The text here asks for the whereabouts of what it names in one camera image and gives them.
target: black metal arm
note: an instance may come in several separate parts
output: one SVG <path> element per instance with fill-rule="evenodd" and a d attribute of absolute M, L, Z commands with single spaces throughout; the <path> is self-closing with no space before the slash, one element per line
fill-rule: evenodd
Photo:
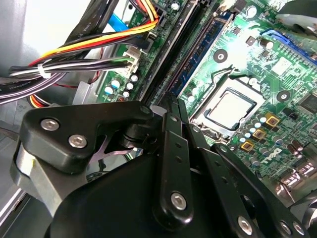
<path fill-rule="evenodd" d="M 163 105 L 163 117 L 140 102 L 26 114 L 11 174 L 54 216 L 49 237 L 309 237 L 225 145 L 208 146 L 183 101 Z M 143 155 L 86 184 L 97 151 L 133 147 Z"/>

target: chip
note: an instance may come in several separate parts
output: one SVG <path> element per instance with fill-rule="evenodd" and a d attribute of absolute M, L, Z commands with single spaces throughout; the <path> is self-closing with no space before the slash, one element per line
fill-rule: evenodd
<path fill-rule="evenodd" d="M 280 121 L 280 119 L 278 119 L 275 115 L 273 115 L 272 113 L 267 113 L 266 115 L 265 115 L 265 117 L 266 117 L 266 124 L 268 124 L 268 125 L 270 125 L 270 126 L 273 126 L 273 127 L 275 127 L 278 123 L 279 123 L 279 121 Z"/>
<path fill-rule="evenodd" d="M 246 141 L 241 145 L 241 148 L 245 151 L 251 151 L 254 147 L 254 144 L 252 144 L 250 141 Z"/>
<path fill-rule="evenodd" d="M 255 138 L 261 140 L 265 137 L 266 135 L 266 132 L 261 130 L 261 129 L 257 129 L 253 134 L 252 136 L 254 136 Z"/>
<path fill-rule="evenodd" d="M 249 46 L 252 46 L 254 43 L 255 43 L 255 38 L 254 37 L 252 37 L 252 36 L 250 36 L 248 39 L 247 39 L 247 41 L 246 41 L 246 43 L 249 45 Z"/>
<path fill-rule="evenodd" d="M 233 30 L 233 34 L 235 35 L 238 35 L 240 33 L 241 29 L 239 27 L 236 27 L 234 30 Z"/>
<path fill-rule="evenodd" d="M 314 123 L 314 125 L 312 126 L 312 129 L 313 129 L 313 130 L 317 130 L 317 122 Z"/>
<path fill-rule="evenodd" d="M 305 109 L 311 114 L 317 113 L 317 95 L 308 94 L 300 102 L 299 105 L 301 108 Z"/>

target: screw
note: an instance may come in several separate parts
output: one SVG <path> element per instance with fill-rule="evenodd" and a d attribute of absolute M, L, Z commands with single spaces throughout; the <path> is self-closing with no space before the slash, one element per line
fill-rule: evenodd
<path fill-rule="evenodd" d="M 148 108 L 145 107 L 145 106 L 141 106 L 140 109 L 141 109 L 141 111 L 143 111 L 145 114 L 150 114 L 150 113 L 151 113 L 151 110 L 148 109 Z"/>
<path fill-rule="evenodd" d="M 199 133 L 199 132 L 200 132 L 199 128 L 198 128 L 198 127 L 196 127 L 196 126 L 193 126 L 193 130 L 194 130 L 194 132 L 197 132 L 197 133 Z"/>
<path fill-rule="evenodd" d="M 69 144 L 78 149 L 82 149 L 87 145 L 87 140 L 84 136 L 82 135 L 72 135 L 68 139 Z"/>
<path fill-rule="evenodd" d="M 171 196 L 172 204 L 178 209 L 178 210 L 185 210 L 187 203 L 186 199 L 183 197 L 182 194 L 175 192 Z"/>
<path fill-rule="evenodd" d="M 288 225 L 285 222 L 280 222 L 283 229 L 286 231 L 287 234 L 291 235 L 292 231 L 289 229 Z"/>
<path fill-rule="evenodd" d="M 301 226 L 297 222 L 293 222 L 293 226 L 299 234 L 301 234 L 302 236 L 305 234 L 303 228 L 301 228 Z"/>
<path fill-rule="evenodd" d="M 250 223 L 244 218 L 239 216 L 238 217 L 238 224 L 241 228 L 241 230 L 243 230 L 247 235 L 252 235 L 252 227 L 250 225 Z"/>
<path fill-rule="evenodd" d="M 53 119 L 44 119 L 41 121 L 41 127 L 44 130 L 54 131 L 59 128 L 59 124 Z"/>
<path fill-rule="evenodd" d="M 224 153 L 227 153 L 227 148 L 223 145 L 220 145 L 220 150 L 222 150 Z"/>

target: solid capacitor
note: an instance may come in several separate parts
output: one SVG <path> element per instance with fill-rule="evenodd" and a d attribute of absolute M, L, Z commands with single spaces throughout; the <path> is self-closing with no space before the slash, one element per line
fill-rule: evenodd
<path fill-rule="evenodd" d="M 299 154 L 299 152 L 295 149 L 295 147 L 293 145 L 289 144 L 286 147 L 293 155 L 298 155 Z"/>
<path fill-rule="evenodd" d="M 260 161 L 257 159 L 257 157 L 255 157 L 255 156 L 252 156 L 251 158 L 250 158 L 250 163 L 253 165 L 253 166 L 255 166 L 255 167 L 258 167 L 258 166 L 260 166 Z"/>
<path fill-rule="evenodd" d="M 298 140 L 293 140 L 292 144 L 297 151 L 303 151 L 303 146 Z"/>

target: green circuit board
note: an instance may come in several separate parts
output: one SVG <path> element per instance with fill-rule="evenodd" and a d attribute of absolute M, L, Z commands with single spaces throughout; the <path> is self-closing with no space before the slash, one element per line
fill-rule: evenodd
<path fill-rule="evenodd" d="M 153 30 L 151 30 L 152 35 L 155 37 L 154 42 L 151 46 L 151 49 L 147 54 L 141 53 L 140 59 L 139 59 L 139 81 L 134 84 L 134 89 L 130 91 L 130 97 L 129 100 L 135 100 L 136 94 L 138 92 L 138 89 L 141 87 L 142 82 L 144 81 L 144 78 L 146 74 L 148 73 L 151 65 L 154 63 L 155 58 L 157 57 L 158 53 L 162 49 L 162 46 L 166 42 L 166 39 L 171 32 L 173 26 L 176 23 L 176 20 L 178 16 L 181 13 L 181 9 L 185 7 L 185 0 L 180 0 L 180 10 L 175 11 L 170 8 L 172 0 L 153 0 L 152 1 L 155 4 L 157 13 L 163 14 L 162 20 L 163 23 L 160 21 L 158 26 L 155 27 Z M 144 16 L 142 13 L 140 13 L 138 10 L 136 10 L 132 16 L 132 19 L 129 23 L 129 28 L 138 26 L 144 21 Z M 116 56 L 122 56 L 122 54 L 127 51 L 128 47 L 125 45 L 122 45 L 118 48 Z M 115 89 L 114 93 L 111 95 L 107 95 L 105 93 L 105 88 L 110 85 L 111 81 L 115 78 L 119 77 L 121 79 L 121 86 L 118 89 Z M 106 75 L 106 78 L 104 79 L 104 83 L 101 86 L 100 93 L 98 95 L 97 102 L 98 103 L 107 103 L 107 102 L 116 102 L 121 100 L 126 100 L 122 96 L 122 92 L 125 89 L 125 85 L 128 82 L 128 78 L 125 78 L 118 74 L 117 72 L 109 72 Z"/>
<path fill-rule="evenodd" d="M 244 10 L 236 16 L 233 22 L 228 24 L 222 35 L 207 52 L 180 97 L 185 101 L 189 115 L 192 115 L 209 92 L 212 84 L 211 75 L 214 72 L 232 65 L 240 71 L 240 74 L 256 78 L 266 100 L 258 113 L 270 112 L 280 121 L 275 128 L 270 126 L 267 128 L 265 124 L 262 125 L 261 129 L 265 131 L 266 135 L 261 141 L 250 138 L 253 149 L 249 152 L 239 149 L 241 144 L 236 135 L 243 128 L 237 131 L 228 144 L 237 145 L 235 153 L 241 159 L 258 158 L 261 165 L 250 166 L 251 170 L 259 170 L 262 176 L 269 175 L 274 178 L 278 178 L 284 171 L 292 168 L 292 165 L 299 160 L 286 148 L 292 140 L 297 139 L 303 145 L 317 141 L 317 97 L 313 95 L 317 90 L 316 66 L 273 38 L 267 38 L 274 43 L 272 49 L 265 49 L 259 44 L 261 32 L 269 28 L 283 29 L 281 23 L 275 20 L 275 16 L 277 10 L 285 2 L 287 1 L 248 0 Z M 257 13 L 254 17 L 249 18 L 247 11 L 251 6 L 256 7 Z M 306 44 L 306 48 L 316 47 L 315 41 L 307 41 L 307 43 L 311 45 Z M 219 49 L 226 50 L 228 54 L 227 60 L 223 63 L 216 63 L 213 59 L 214 53 Z M 198 93 L 195 100 L 189 102 L 188 95 L 191 93 L 193 84 L 198 88 Z M 285 102 L 277 99 L 278 93 L 281 91 L 290 93 Z M 305 105 L 306 97 L 309 97 L 310 107 L 313 108 L 311 112 L 303 109 L 307 106 Z M 291 109 L 298 118 L 296 120 L 289 118 L 283 112 L 285 108 Z M 230 105 L 223 110 L 230 110 Z M 273 141 L 272 138 L 276 135 L 283 139 L 282 145 L 277 146 Z M 207 141 L 210 144 L 214 143 L 210 138 Z M 269 159 L 260 153 L 262 147 L 269 150 Z"/>

